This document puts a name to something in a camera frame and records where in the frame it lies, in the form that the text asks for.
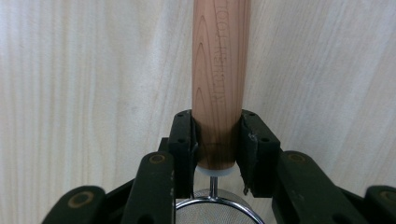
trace brown wooden handle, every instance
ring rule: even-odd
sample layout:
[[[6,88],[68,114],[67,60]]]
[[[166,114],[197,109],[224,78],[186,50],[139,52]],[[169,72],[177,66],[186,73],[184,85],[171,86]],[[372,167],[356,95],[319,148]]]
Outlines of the brown wooden handle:
[[[235,162],[248,53],[249,0],[195,0],[192,116],[200,132],[198,165]]]

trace wood grain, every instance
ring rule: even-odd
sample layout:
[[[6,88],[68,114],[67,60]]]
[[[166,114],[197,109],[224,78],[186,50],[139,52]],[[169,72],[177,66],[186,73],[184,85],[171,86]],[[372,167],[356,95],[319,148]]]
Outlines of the wood grain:
[[[248,56],[249,0],[195,0],[192,116],[199,127],[198,165],[235,163]]]
[[[191,108],[193,2],[0,1],[0,223],[110,191]],[[251,1],[243,108],[363,195],[396,186],[396,2]],[[208,187],[196,173],[195,188]],[[243,195],[237,171],[219,187]],[[270,200],[242,196],[275,223]]]

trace mesh strainer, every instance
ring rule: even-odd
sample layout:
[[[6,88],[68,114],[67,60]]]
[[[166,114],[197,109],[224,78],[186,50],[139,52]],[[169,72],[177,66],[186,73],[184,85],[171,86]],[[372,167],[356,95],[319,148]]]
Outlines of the mesh strainer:
[[[247,202],[226,190],[218,189],[218,178],[210,177],[210,189],[177,204],[177,223],[261,223],[262,219]]]

